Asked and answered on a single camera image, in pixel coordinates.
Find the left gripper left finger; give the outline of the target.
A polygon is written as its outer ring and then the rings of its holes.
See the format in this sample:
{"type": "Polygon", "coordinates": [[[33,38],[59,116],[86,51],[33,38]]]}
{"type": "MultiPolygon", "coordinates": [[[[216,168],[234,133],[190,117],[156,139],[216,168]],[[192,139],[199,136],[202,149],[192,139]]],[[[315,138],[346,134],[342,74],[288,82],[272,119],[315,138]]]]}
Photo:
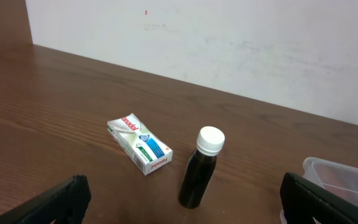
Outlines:
{"type": "Polygon", "coordinates": [[[91,200],[85,175],[74,175],[0,215],[0,223],[81,224],[91,200]]]}

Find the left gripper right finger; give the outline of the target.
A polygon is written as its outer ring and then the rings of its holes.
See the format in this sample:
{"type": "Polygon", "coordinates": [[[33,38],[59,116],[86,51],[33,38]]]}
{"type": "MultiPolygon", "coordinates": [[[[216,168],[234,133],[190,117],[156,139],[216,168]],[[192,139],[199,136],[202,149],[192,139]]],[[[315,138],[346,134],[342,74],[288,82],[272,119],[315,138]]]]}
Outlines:
{"type": "Polygon", "coordinates": [[[285,173],[280,198],[288,224],[358,224],[357,206],[296,173],[285,173]]]}

